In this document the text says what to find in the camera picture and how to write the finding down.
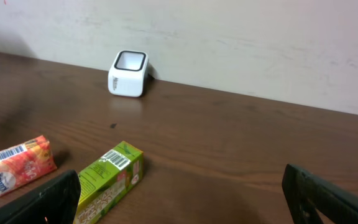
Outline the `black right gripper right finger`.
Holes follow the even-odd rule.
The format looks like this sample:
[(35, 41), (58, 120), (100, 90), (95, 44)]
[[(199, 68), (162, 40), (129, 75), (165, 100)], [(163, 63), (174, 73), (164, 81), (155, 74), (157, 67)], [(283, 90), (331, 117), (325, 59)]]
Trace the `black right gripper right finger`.
[(358, 223), (358, 197), (293, 164), (285, 167), (282, 189), (294, 223)]

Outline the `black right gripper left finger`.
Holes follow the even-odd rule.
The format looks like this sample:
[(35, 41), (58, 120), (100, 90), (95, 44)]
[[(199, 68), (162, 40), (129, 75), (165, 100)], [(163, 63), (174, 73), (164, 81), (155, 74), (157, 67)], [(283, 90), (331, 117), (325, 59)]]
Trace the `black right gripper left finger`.
[(68, 170), (0, 208), (0, 224), (72, 224), (81, 185)]

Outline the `green tea carton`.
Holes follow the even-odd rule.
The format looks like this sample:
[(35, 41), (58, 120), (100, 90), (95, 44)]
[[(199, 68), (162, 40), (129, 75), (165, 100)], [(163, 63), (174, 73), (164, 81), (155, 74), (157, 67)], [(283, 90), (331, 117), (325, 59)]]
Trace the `green tea carton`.
[(73, 223), (97, 223), (143, 175), (143, 151), (120, 142), (78, 174), (81, 195)]

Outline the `orange tissue pack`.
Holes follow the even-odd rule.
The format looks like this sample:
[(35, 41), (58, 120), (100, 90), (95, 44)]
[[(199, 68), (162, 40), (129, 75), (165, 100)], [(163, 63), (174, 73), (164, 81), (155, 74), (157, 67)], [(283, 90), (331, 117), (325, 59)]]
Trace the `orange tissue pack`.
[(0, 197), (54, 170), (50, 141), (43, 135), (0, 151)]

